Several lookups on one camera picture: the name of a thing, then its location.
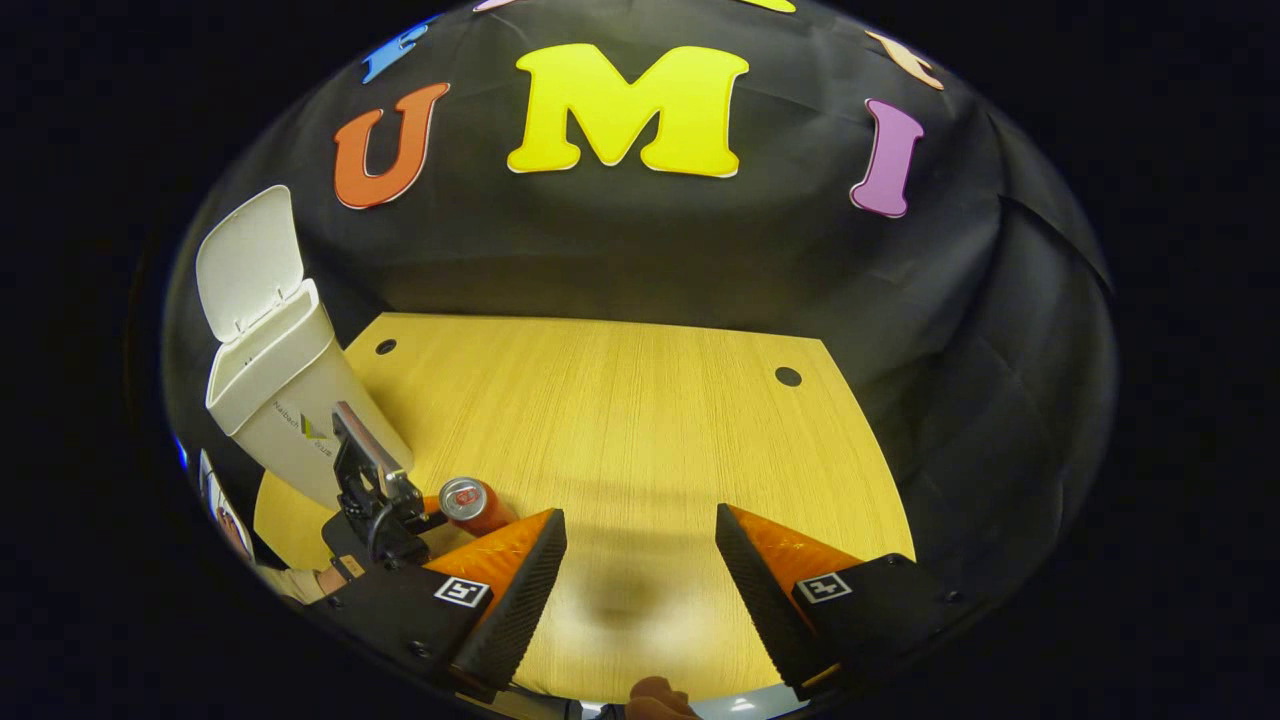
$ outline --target purple letter i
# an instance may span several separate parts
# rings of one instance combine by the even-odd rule
[[[901,218],[906,214],[902,188],[911,165],[911,150],[915,141],[924,137],[924,128],[911,115],[881,100],[867,99],[867,111],[876,118],[872,161],[863,182],[849,191],[849,200],[863,210]]]

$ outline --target yellow letter m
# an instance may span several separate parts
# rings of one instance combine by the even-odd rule
[[[727,178],[737,173],[728,149],[728,105],[746,60],[708,47],[676,47],[628,83],[594,45],[557,45],[516,61],[532,76],[525,141],[507,156],[517,173],[567,170],[582,151],[564,140],[573,113],[591,150],[617,165],[657,113],[658,137],[640,150],[653,170]]]

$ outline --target trash can lid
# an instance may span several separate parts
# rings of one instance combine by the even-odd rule
[[[276,184],[237,208],[196,255],[200,304],[214,334],[232,342],[302,283],[289,188]]]

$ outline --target white trash can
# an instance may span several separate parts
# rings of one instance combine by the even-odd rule
[[[214,228],[196,255],[200,302],[223,342],[205,407],[253,460],[338,510],[333,407],[346,400],[411,471],[413,455],[356,378],[315,282],[302,277],[289,190],[270,187]]]

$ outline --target label on trash can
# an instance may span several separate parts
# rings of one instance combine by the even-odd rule
[[[325,457],[333,457],[334,452],[337,452],[338,441],[324,433],[320,429],[323,425],[303,415],[301,410],[289,410],[282,405],[279,400],[273,400],[271,407],[275,409],[285,423],[288,423],[303,438],[310,441],[316,450],[323,452]]]

